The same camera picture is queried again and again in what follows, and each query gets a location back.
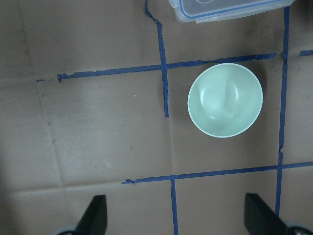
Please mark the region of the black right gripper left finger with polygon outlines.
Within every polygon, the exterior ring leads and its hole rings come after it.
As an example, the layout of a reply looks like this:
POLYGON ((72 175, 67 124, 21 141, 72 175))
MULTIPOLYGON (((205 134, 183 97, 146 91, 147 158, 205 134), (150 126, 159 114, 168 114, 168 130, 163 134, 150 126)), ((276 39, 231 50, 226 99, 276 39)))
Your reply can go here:
POLYGON ((107 230, 108 215, 105 195, 93 197, 85 213, 75 228, 79 235, 104 235, 107 230))

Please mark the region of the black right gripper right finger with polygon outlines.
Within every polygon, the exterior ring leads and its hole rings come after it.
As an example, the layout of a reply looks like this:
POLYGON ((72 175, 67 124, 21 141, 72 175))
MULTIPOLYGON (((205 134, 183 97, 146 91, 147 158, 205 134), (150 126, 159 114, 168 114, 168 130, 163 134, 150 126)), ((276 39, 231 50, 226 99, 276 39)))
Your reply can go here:
POLYGON ((244 225, 250 235, 284 235, 287 226, 256 193, 246 193, 244 225))

